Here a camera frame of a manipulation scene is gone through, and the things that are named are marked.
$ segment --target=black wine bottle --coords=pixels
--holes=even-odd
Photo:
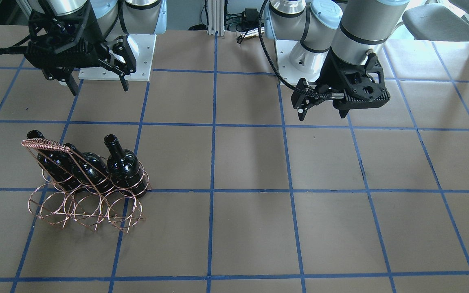
[[[123,149],[114,135],[106,135],[104,144],[110,151],[108,158],[108,171],[113,184],[119,188],[127,189],[140,198],[147,191],[147,179],[143,177],[144,170],[135,154]],[[123,192],[125,195],[131,195],[129,192]]]
[[[43,134],[39,130],[30,130],[26,137],[28,139],[44,139]],[[71,192],[80,185],[79,181],[69,173],[72,169],[73,161],[68,154],[59,151],[41,150],[37,154],[37,159],[39,164],[44,167],[55,182],[59,183],[64,191]]]
[[[112,182],[108,179],[106,165],[98,155],[90,152],[81,153],[71,143],[65,143],[64,145],[71,148],[75,153],[73,158],[76,164],[71,169],[73,176],[80,183],[86,185],[88,191],[93,193],[97,191],[100,194],[104,194],[113,188]]]

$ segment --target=cable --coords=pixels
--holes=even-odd
[[[264,13],[264,9],[265,9],[265,6],[267,5],[267,2],[269,2],[269,0],[264,0],[263,4],[262,4],[262,8],[260,9],[260,13],[258,14],[258,38],[260,39],[260,44],[262,45],[262,49],[264,50],[264,53],[265,53],[265,56],[267,57],[267,61],[269,61],[269,64],[272,68],[272,71],[274,72],[274,74],[278,77],[278,79],[286,86],[288,87],[289,89],[292,89],[293,91],[297,92],[297,93],[301,93],[303,95],[306,95],[306,96],[309,96],[311,98],[321,98],[321,96],[314,92],[305,92],[305,91],[302,91],[298,88],[296,88],[294,85],[291,85],[289,82],[287,82],[285,80],[285,78],[283,78],[283,76],[281,76],[278,72],[278,69],[276,69],[276,66],[274,65],[274,62],[272,62],[272,59],[269,55],[269,52],[267,51],[267,48],[265,47],[265,44],[264,44],[264,39],[262,37],[262,27],[259,25],[262,23],[262,15]]]
[[[30,36],[28,35],[24,39],[22,39],[21,41],[18,41],[16,44],[14,44],[11,47],[0,48],[0,56],[3,54],[22,54],[21,50],[26,49],[26,47],[19,47],[19,46],[24,44],[29,39],[30,39]]]

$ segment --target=white mounting plate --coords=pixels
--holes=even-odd
[[[149,81],[153,52],[157,35],[130,35],[138,44],[138,57],[136,58],[136,72],[126,75],[125,80]],[[119,76],[102,67],[81,68],[80,79],[91,80],[119,80]]]
[[[278,61],[278,70],[280,75],[291,85],[296,85],[300,78],[304,77],[307,81],[316,81],[320,77],[320,72],[308,74],[296,69],[289,61],[289,54],[298,41],[288,41],[285,39],[276,40],[276,56]]]

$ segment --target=floor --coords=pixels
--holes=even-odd
[[[26,34],[0,26],[0,46]],[[386,106],[299,122],[257,39],[168,31],[149,83],[76,97],[1,56],[0,292],[469,293],[469,44],[393,39],[380,60]],[[117,135],[147,220],[37,221],[31,129],[100,155]]]

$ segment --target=gray chair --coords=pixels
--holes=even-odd
[[[469,0],[450,0],[469,14]],[[426,4],[407,10],[403,23],[415,39],[469,41],[469,24],[442,4]]]

